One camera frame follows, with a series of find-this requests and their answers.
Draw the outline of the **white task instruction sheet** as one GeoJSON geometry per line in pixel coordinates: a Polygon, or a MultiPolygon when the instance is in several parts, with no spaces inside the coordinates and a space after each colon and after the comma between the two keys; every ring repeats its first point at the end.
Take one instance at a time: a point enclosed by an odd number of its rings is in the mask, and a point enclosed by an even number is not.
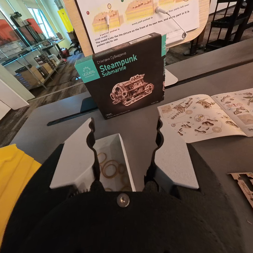
{"type": "Polygon", "coordinates": [[[199,27],[198,0],[78,0],[94,53],[153,32],[166,44],[183,41],[199,27]]]}

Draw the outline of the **white cardboard tray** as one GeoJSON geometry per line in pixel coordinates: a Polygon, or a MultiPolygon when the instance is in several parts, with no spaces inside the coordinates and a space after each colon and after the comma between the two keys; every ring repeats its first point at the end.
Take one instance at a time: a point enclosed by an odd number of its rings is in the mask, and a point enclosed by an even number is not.
{"type": "Polygon", "coordinates": [[[127,154],[125,151],[125,147],[124,147],[121,135],[113,134],[113,135],[96,140],[94,144],[94,149],[96,150],[97,155],[100,152],[106,153],[109,159],[116,160],[126,165],[129,178],[130,178],[131,187],[132,187],[133,192],[135,192],[136,189],[133,182],[127,154]]]}

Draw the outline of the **laser-cut wooden part sheet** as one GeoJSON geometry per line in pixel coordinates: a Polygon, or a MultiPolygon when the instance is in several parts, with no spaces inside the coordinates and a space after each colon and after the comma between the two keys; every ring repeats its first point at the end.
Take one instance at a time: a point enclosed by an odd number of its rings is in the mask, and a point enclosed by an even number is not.
{"type": "Polygon", "coordinates": [[[247,198],[251,207],[253,207],[253,173],[252,172],[234,172],[227,173],[237,181],[240,189],[247,198]]]}

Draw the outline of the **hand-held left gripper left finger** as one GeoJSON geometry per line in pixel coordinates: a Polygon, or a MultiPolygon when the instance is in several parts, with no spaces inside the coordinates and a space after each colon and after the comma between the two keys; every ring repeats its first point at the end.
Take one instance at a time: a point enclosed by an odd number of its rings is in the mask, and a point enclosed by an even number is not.
{"type": "Polygon", "coordinates": [[[95,144],[95,123],[88,118],[65,142],[50,188],[73,186],[78,191],[90,191],[100,180],[100,165],[95,144]]]}

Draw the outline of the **printed instruction booklet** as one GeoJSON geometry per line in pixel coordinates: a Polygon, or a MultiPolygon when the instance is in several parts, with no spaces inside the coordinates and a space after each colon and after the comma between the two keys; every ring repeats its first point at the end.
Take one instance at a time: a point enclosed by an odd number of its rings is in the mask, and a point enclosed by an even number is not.
{"type": "Polygon", "coordinates": [[[253,88],[213,96],[192,95],[157,109],[186,143],[253,136],[253,88]]]}

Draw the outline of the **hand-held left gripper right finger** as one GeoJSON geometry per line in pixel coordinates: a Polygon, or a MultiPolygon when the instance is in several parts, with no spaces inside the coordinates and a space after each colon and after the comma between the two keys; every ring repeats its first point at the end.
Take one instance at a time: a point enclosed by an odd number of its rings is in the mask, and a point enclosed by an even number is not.
{"type": "Polygon", "coordinates": [[[155,182],[158,189],[169,194],[176,187],[198,190],[187,144],[162,117],[158,118],[156,144],[147,169],[147,182],[155,182]]]}

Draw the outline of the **metal shelf rack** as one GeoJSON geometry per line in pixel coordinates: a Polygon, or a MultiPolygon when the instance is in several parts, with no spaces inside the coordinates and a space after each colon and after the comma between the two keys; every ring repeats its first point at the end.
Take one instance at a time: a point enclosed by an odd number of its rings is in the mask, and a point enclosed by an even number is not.
{"type": "Polygon", "coordinates": [[[64,59],[59,53],[59,42],[53,38],[45,39],[37,44],[26,47],[21,40],[7,43],[0,47],[1,65],[13,76],[15,71],[22,67],[30,69],[32,66],[45,78],[41,86],[46,89],[46,82],[51,78],[64,59]]]}

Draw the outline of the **black teal model kit box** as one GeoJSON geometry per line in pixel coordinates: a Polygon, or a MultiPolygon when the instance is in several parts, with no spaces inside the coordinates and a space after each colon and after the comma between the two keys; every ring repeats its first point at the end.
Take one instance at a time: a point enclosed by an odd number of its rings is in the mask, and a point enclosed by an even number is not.
{"type": "Polygon", "coordinates": [[[105,120],[164,100],[166,34],[83,57],[75,68],[105,120]]]}

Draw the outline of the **black office chair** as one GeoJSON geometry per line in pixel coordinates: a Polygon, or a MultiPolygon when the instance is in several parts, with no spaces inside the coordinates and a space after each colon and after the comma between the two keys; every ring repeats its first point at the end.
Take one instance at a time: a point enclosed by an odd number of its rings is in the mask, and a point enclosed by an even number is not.
{"type": "Polygon", "coordinates": [[[78,39],[72,39],[70,45],[73,45],[73,47],[76,48],[76,50],[74,51],[74,55],[76,55],[76,52],[82,53],[82,49],[78,39]]]}

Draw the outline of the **stack of cardboard boxes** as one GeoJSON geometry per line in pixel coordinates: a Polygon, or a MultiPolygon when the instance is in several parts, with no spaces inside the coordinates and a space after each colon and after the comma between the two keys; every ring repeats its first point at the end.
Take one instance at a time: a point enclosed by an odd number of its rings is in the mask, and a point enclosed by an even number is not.
{"type": "Polygon", "coordinates": [[[45,78],[37,70],[36,67],[32,66],[30,69],[22,67],[15,71],[14,77],[27,89],[31,90],[36,87],[40,87],[41,83],[44,82],[45,78]]]}

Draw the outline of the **yellow plastic bin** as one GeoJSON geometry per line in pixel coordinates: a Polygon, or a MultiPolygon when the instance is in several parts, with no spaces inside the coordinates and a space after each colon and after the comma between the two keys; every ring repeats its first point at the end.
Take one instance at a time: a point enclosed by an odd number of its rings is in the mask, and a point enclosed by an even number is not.
{"type": "Polygon", "coordinates": [[[1,238],[11,212],[31,177],[41,167],[16,144],[0,148],[0,230],[1,238]]]}

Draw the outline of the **pile of tan rubber bands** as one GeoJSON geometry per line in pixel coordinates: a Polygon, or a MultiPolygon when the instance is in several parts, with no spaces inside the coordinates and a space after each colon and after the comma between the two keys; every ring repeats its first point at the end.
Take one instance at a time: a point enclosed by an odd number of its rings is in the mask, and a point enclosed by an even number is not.
{"type": "Polygon", "coordinates": [[[106,153],[98,153],[100,182],[105,191],[133,191],[126,165],[109,159],[106,153]]]}

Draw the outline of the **yellow board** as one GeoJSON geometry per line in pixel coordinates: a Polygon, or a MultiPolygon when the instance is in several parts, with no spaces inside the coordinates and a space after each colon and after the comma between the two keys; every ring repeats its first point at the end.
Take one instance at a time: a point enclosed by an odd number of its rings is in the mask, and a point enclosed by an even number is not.
{"type": "Polygon", "coordinates": [[[68,18],[68,15],[66,14],[64,8],[60,9],[57,11],[58,14],[59,14],[59,17],[61,18],[67,32],[72,32],[73,31],[73,27],[72,27],[72,24],[68,18]]]}

